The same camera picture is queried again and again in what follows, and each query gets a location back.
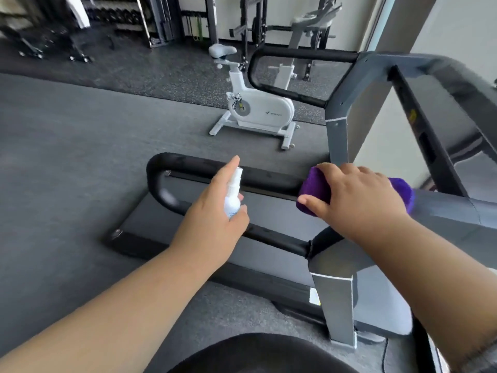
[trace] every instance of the exercise bike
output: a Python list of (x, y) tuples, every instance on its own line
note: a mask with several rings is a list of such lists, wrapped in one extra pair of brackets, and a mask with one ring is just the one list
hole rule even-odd
[[(330, 0), (323, 8), (294, 18), (291, 26), (292, 37), (288, 47), (299, 48), (304, 33), (310, 36), (313, 30), (326, 30), (340, 9), (341, 5), (335, 6), (335, 0)], [(299, 128), (292, 121), (295, 113), (293, 102), (288, 98), (246, 87), (240, 63), (226, 58), (227, 55), (233, 55), (236, 52), (235, 47), (220, 43), (209, 47), (209, 55), (219, 69), (225, 65), (230, 67), (230, 81), (233, 86), (233, 91), (226, 93), (228, 111), (221, 116), (209, 134), (216, 136), (223, 126), (229, 126), (283, 137), (281, 148), (283, 150), (293, 148), (295, 146), (292, 143), (293, 133)], [(275, 87), (287, 89), (290, 79), (295, 78), (293, 61), (293, 58), (287, 58), (280, 64), (274, 81)]]

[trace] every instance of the purple microfiber towel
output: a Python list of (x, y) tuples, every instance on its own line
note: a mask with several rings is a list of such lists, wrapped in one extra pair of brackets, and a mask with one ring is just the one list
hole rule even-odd
[[(414, 190), (401, 178), (389, 178), (392, 187), (397, 191), (397, 193), (401, 196), (404, 204), (406, 205), (407, 212), (410, 213), (413, 210), (414, 205)], [(302, 184), (302, 187), (299, 191), (300, 195), (313, 195), (318, 199), (323, 200), (327, 204), (330, 203), (332, 198), (332, 191), (330, 186), (326, 182), (325, 175), (323, 172), (316, 168), (312, 167), (309, 170), (309, 174), (307, 175), (307, 179)], [(313, 212), (309, 210), (305, 205), (297, 202), (297, 208), (304, 213), (307, 213), (311, 216), (316, 216)]]

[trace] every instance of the spray bottle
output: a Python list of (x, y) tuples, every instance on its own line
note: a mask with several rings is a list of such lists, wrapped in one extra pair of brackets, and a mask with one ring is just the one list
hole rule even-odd
[(242, 178), (242, 168), (236, 168), (228, 182), (228, 193), (224, 198), (224, 213), (227, 217), (232, 218), (240, 209), (240, 200), (238, 193), (240, 191), (240, 179)]

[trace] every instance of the hand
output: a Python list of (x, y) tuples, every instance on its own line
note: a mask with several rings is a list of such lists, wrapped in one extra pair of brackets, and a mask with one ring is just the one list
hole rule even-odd
[(231, 219), (224, 213), (228, 181), (239, 163), (240, 158), (234, 156), (217, 172), (186, 213), (171, 242), (179, 248), (192, 249), (192, 253), (203, 257), (205, 263), (212, 262), (215, 269), (226, 263), (249, 224), (246, 205), (242, 205)]
[(389, 179), (365, 167), (344, 163), (317, 165), (332, 190), (330, 204), (311, 195), (297, 199), (335, 231), (360, 243), (399, 217), (408, 217), (406, 206)]

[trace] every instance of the warning sticker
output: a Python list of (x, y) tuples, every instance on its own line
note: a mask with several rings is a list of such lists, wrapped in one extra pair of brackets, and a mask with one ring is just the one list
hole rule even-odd
[(321, 306), (321, 301), (319, 300), (318, 291), (316, 290), (316, 288), (311, 288), (311, 291), (309, 292), (309, 302), (314, 305)]

